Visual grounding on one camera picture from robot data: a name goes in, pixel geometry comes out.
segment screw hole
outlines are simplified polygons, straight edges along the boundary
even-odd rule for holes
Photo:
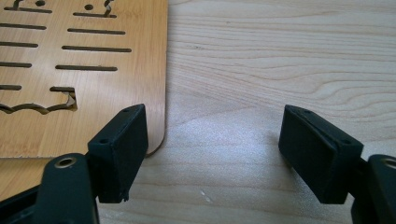
[[[35,5],[38,7],[43,7],[44,5],[46,5],[46,1],[42,1],[42,0],[36,1]]]
[[[108,139],[101,139],[101,140],[99,141],[99,143],[100,143],[100,144],[106,144],[106,143],[108,143]]]
[[[396,169],[396,160],[384,159],[384,160],[382,160],[382,162],[384,162],[385,165],[387,165],[388,167],[390,167],[392,169]]]
[[[88,5],[85,5],[84,8],[85,8],[85,10],[90,11],[90,10],[93,10],[93,5],[88,4]]]
[[[60,161],[57,161],[55,163],[55,167],[58,169],[63,169],[63,168],[73,165],[74,163],[76,163],[76,161],[77,161],[77,159],[74,157],[64,158]]]
[[[342,140],[341,142],[344,143],[344,144],[347,144],[347,145],[351,144],[351,142],[349,140],[346,140],[346,139]]]

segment slot cutout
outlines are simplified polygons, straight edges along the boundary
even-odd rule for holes
[[[30,67],[32,67],[32,64],[31,63],[5,63],[5,62],[0,62],[0,67],[30,68]]]
[[[75,28],[69,28],[69,29],[67,29],[67,32],[83,33],[83,34],[98,34],[98,35],[125,35],[124,31],[87,30],[87,29],[75,29]]]
[[[62,46],[62,49],[68,50],[84,50],[84,51],[102,51],[102,52],[119,52],[129,53],[131,49],[116,49],[116,48],[98,48],[98,47],[79,47],[79,46]]]
[[[83,12],[75,12],[73,13],[73,16],[79,16],[79,17],[94,17],[94,18],[112,18],[112,19],[116,19],[117,16],[116,15],[104,15],[104,14],[93,14],[93,13],[83,13]]]
[[[97,72],[115,72],[117,67],[105,66],[83,66],[83,65],[56,65],[56,69],[61,70],[79,70],[79,71],[97,71]]]
[[[0,41],[0,46],[7,46],[7,47],[22,47],[22,48],[37,48],[37,44],[31,43],[18,43],[18,42],[2,42]]]
[[[28,8],[28,7],[5,7],[5,11],[21,11],[21,12],[36,12],[36,13],[47,13],[50,14],[52,13],[51,10],[47,9],[39,9],[39,8]]]
[[[13,24],[13,23],[0,23],[0,27],[29,29],[29,30],[46,30],[47,29],[47,27],[45,27],[45,26]]]
[[[18,85],[0,85],[0,91],[20,91],[22,86]]]

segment tabletop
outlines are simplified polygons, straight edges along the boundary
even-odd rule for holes
[[[277,147],[285,105],[396,151],[393,0],[169,0],[166,134],[131,200],[101,223],[351,223],[320,204]],[[48,160],[0,160],[0,199]]]

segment black clamp jaw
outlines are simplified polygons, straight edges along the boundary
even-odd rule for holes
[[[148,146],[144,105],[123,109],[89,142],[85,156],[51,160],[40,186],[1,202],[0,224],[99,223],[95,198],[128,200]]]
[[[321,203],[355,201],[354,224],[396,223],[396,158],[361,158],[363,144],[312,111],[286,105],[279,150]]]

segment wooden board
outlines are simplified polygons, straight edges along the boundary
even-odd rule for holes
[[[164,134],[166,0],[0,2],[0,157],[54,157],[145,104]]]

